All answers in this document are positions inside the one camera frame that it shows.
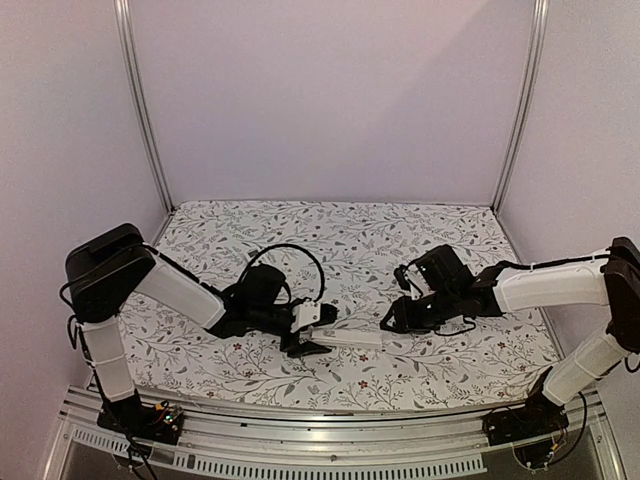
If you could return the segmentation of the white slim remote control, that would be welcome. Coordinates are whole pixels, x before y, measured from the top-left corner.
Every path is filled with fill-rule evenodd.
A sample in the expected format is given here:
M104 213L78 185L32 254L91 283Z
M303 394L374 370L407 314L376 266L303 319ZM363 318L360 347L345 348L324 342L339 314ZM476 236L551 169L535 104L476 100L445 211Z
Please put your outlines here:
M310 339L327 347L380 350L383 346L380 332L364 332L350 329L314 329Z

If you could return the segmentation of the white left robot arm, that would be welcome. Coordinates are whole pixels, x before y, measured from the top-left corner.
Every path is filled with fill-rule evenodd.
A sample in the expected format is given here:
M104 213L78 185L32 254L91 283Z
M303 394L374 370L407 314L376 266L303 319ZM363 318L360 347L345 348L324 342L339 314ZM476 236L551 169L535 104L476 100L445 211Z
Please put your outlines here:
M240 338L260 332L279 338L290 358L322 355L327 349L303 332L330 326L337 308L323 295L297 298L284 272L251 259L238 279L216 288L143 240L139 229L121 224L73 249L65 259L61 299L71 309L111 419L128 434L148 426L146 408L134 401L120 316L135 300L155 303L206 334Z

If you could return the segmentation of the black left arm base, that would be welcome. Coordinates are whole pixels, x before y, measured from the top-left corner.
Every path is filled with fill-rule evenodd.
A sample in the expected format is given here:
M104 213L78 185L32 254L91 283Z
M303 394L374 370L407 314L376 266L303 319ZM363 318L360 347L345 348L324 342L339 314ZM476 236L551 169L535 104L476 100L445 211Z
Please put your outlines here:
M144 405L137 391L120 401L103 401L97 425L134 439L177 445L184 423L184 411L167 400Z

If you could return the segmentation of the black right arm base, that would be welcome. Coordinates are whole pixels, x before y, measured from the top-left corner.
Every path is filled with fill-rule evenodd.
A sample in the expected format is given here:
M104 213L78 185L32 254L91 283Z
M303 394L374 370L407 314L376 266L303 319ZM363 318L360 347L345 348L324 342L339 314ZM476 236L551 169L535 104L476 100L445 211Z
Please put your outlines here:
M544 469L552 463L568 426L563 407L537 401L492 409L482 418L489 445L511 445L515 460L528 470Z

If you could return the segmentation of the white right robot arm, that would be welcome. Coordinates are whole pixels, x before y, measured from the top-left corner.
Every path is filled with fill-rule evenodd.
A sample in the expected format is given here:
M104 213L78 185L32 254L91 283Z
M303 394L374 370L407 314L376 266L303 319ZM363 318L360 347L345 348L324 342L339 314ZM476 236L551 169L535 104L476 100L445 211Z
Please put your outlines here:
M608 307L608 323L534 384L517 415L524 435L539 435L554 422L556 409L639 351L639 249L627 237L616 237L591 254L530 265L500 261L479 274L450 245L427 251L414 264L430 292L394 301L380 323L384 331L430 333L456 317L492 318L567 305Z

